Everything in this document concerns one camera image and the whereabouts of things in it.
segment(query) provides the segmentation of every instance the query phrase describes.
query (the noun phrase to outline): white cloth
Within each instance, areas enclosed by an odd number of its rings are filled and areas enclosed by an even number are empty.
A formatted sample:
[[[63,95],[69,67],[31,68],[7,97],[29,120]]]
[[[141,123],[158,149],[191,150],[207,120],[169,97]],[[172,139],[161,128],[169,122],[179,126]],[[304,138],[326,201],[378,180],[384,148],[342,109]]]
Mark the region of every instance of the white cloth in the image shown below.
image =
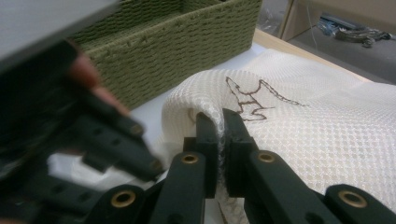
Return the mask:
[[[222,108],[239,111],[259,148],[279,154],[309,188],[324,193],[345,183],[396,212],[395,86],[268,49],[243,70],[204,71],[181,83],[163,107],[156,153],[169,164],[198,112],[216,124],[222,150]],[[229,223],[248,223],[222,184],[217,198]]]

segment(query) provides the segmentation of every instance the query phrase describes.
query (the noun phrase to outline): brass screw insert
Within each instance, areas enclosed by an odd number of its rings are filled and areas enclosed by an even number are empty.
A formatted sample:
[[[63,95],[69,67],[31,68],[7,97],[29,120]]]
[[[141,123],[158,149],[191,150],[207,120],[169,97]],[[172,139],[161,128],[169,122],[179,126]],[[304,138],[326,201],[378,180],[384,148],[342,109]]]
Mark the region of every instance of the brass screw insert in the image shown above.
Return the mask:
[[[259,160],[263,162],[273,162],[275,157],[267,152],[262,152],[259,154]]]
[[[187,164],[194,164],[194,163],[196,163],[196,162],[198,162],[198,157],[197,156],[195,156],[195,155],[186,155],[186,156],[184,156],[182,159],[181,159],[181,161],[183,162],[183,163],[187,163]]]
[[[367,201],[359,194],[349,190],[341,190],[338,192],[338,197],[344,202],[353,207],[364,208],[367,206]]]
[[[131,190],[122,190],[113,195],[111,205],[113,207],[122,208],[130,205],[136,199],[136,194]]]

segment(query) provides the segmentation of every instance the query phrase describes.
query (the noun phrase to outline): green wicker basket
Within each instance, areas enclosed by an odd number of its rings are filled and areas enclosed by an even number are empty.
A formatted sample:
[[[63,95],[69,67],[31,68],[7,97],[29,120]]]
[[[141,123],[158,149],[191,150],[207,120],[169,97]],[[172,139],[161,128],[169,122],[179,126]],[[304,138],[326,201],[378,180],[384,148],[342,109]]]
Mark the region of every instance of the green wicker basket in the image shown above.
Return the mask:
[[[133,108],[247,50],[262,0],[124,0],[73,36]]]

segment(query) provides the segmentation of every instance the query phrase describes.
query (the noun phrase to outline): white surface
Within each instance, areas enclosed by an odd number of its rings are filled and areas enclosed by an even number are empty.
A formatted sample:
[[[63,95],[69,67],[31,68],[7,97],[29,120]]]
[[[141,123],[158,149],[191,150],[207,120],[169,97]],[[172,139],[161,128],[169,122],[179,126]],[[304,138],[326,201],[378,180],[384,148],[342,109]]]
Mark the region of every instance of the white surface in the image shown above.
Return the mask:
[[[231,60],[215,66],[213,69],[239,69],[248,64],[251,60],[256,58],[259,54],[265,51],[265,48],[258,44],[253,43],[251,49],[235,56]],[[131,111],[131,117],[136,121],[140,122],[145,128],[145,134],[143,138],[146,141],[148,147],[152,147],[162,133],[162,109],[163,103],[166,97],[171,92],[167,91],[158,97],[146,102],[138,108]],[[74,164],[78,161],[77,157],[55,154],[49,159],[50,172],[52,175],[57,175],[66,179],[74,179],[71,176],[74,170]],[[114,185],[117,185],[117,181],[122,182],[124,179],[114,180]],[[87,181],[86,185],[92,185],[91,181]],[[219,205],[216,200],[205,200],[205,224],[221,224],[223,223],[222,217],[219,211]]]
[[[118,0],[0,0],[0,72],[114,12]]]

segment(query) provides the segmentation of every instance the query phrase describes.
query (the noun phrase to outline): black plastic part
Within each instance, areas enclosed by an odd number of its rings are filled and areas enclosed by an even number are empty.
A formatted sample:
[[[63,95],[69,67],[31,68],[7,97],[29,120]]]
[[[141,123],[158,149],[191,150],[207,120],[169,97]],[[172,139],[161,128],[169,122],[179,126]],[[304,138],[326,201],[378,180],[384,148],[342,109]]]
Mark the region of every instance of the black plastic part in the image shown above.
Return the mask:
[[[117,186],[102,196],[84,223],[138,223],[136,220],[144,202],[145,193],[141,188],[131,185]]]
[[[244,202],[245,213],[250,224],[272,224],[274,221],[271,219],[267,209],[262,203],[254,203],[245,199]]]
[[[53,211],[43,208],[37,218],[29,224],[83,224],[82,217],[68,216],[63,211]]]
[[[58,85],[77,52],[66,42],[40,53],[0,76],[0,136]]]
[[[214,198],[218,183],[219,150],[216,127],[204,113],[196,118],[196,138],[185,138],[183,151],[196,151],[206,158],[205,192],[206,198]]]
[[[163,184],[166,179],[158,182],[151,188],[147,189],[145,191],[145,204],[143,205],[143,208],[141,209],[139,213],[139,217],[137,221],[135,222],[136,224],[145,224],[149,223],[149,219],[151,217],[151,214],[153,212],[153,208],[155,207],[155,204],[158,201],[158,198],[160,197],[161,189],[163,188]]]
[[[223,109],[226,125],[225,179],[231,197],[245,197],[248,173],[245,163],[254,150],[256,142],[250,137],[244,121],[238,113]]]
[[[73,80],[66,79],[63,84],[70,94],[78,100],[78,106],[81,109],[96,116],[99,120],[107,123],[123,134],[137,138],[143,135],[143,127],[136,121],[122,115],[113,105],[105,103],[90,91],[80,87]]]
[[[274,152],[252,152],[247,170],[275,223],[341,223]]]
[[[153,180],[163,172],[143,139],[117,132],[107,124],[88,116],[80,116],[70,133],[81,138],[81,148],[88,153],[84,162],[100,171],[114,165],[142,180]]]
[[[364,190],[349,185],[328,187],[324,202],[344,223],[396,223],[396,215],[384,204]]]
[[[39,214],[41,207],[33,203],[15,204],[0,202],[0,218],[15,219],[32,223]]]
[[[21,193],[44,202],[51,210],[62,210],[77,216],[87,215],[102,193],[47,175],[34,174],[24,184]]]
[[[205,157],[177,154],[169,169],[151,224],[202,224],[205,207]]]

